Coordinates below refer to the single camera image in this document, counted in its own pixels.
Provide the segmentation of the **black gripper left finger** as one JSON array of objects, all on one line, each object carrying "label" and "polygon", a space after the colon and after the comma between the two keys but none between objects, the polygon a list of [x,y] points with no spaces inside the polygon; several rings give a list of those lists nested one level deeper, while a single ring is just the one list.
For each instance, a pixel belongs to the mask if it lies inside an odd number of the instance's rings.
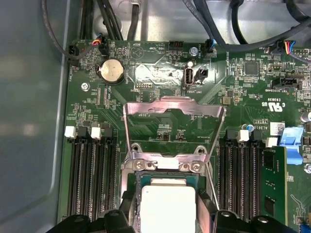
[{"label": "black gripper left finger", "polygon": [[72,215],[56,224],[53,233],[134,233],[135,192],[125,191],[119,209],[91,221],[85,215]]}]

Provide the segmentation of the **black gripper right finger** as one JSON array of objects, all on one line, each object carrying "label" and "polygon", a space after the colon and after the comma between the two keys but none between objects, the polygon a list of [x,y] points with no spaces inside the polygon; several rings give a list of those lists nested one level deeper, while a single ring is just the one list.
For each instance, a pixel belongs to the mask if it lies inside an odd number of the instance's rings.
[{"label": "black gripper right finger", "polygon": [[249,222],[229,210],[217,210],[206,191],[198,190],[197,220],[203,233],[294,233],[295,230],[268,216]]}]

